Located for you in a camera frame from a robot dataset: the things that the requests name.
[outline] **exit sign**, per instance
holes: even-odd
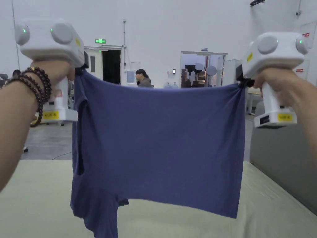
[[[105,44],[106,40],[105,39],[95,39],[95,43],[97,43],[97,44]]]

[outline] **window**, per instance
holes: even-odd
[[[92,73],[96,72],[96,65],[95,65],[95,56],[90,57],[90,71]]]

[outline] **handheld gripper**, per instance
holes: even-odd
[[[243,57],[243,77],[255,79],[265,68],[294,69],[308,53],[305,38],[295,32],[267,32],[252,42]],[[281,105],[272,88],[262,86],[265,114],[254,119],[255,127],[279,128],[297,123],[292,108]]]
[[[65,60],[73,67],[84,65],[84,44],[63,19],[25,19],[15,27],[16,43],[33,61]],[[68,80],[63,79],[43,107],[43,122],[78,121],[77,111],[68,109]]]

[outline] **yellow label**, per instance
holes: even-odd
[[[251,53],[251,54],[247,57],[247,62],[249,63],[252,58],[253,58],[253,53]]]
[[[75,41],[76,41],[76,44],[80,47],[80,40],[76,38]]]
[[[281,113],[281,114],[278,114],[277,116],[278,116],[279,122],[291,122],[291,121],[293,121],[293,116],[291,114]]]
[[[43,119],[44,120],[58,120],[59,119],[58,111],[43,112]]]

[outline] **beige mattress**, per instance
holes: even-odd
[[[0,237],[93,237],[69,207],[71,181],[71,161],[21,161],[0,193]],[[118,230],[119,238],[309,238],[317,237],[317,217],[245,162],[236,220],[194,208],[130,200],[130,205],[119,208]]]

